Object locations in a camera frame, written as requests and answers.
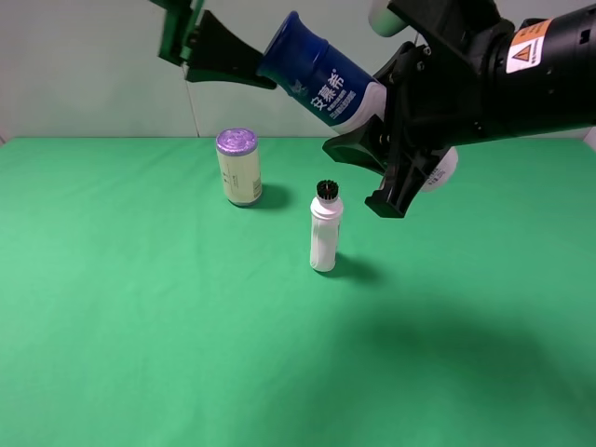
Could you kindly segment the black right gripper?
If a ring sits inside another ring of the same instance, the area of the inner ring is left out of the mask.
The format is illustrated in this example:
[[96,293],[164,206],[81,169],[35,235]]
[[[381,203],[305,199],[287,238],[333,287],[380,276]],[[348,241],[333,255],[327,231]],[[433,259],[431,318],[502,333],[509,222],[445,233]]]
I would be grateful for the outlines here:
[[404,43],[376,77],[386,114],[327,140],[335,162],[383,176],[365,204],[403,218],[447,147],[511,138],[497,110],[497,50],[514,31],[493,1],[390,1],[389,9],[424,39]]

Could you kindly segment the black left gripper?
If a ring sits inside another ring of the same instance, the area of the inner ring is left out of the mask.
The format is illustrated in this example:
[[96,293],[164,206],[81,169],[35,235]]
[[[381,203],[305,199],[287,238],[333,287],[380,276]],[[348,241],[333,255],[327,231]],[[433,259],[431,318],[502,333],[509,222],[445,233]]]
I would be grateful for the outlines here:
[[189,83],[224,82],[263,89],[278,84],[257,75],[263,54],[230,32],[209,10],[198,25],[204,0],[151,0],[165,11],[158,57],[186,63]]

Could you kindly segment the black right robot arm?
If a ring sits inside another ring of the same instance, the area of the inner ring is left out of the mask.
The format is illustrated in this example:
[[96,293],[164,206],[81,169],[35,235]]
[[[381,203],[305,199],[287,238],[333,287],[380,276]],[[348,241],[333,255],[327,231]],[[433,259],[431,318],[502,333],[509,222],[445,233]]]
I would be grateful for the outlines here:
[[383,117],[324,143],[335,161],[382,175],[366,204],[401,218],[432,171],[459,145],[592,126],[595,9],[516,28],[492,1],[392,1],[424,38],[377,73]]

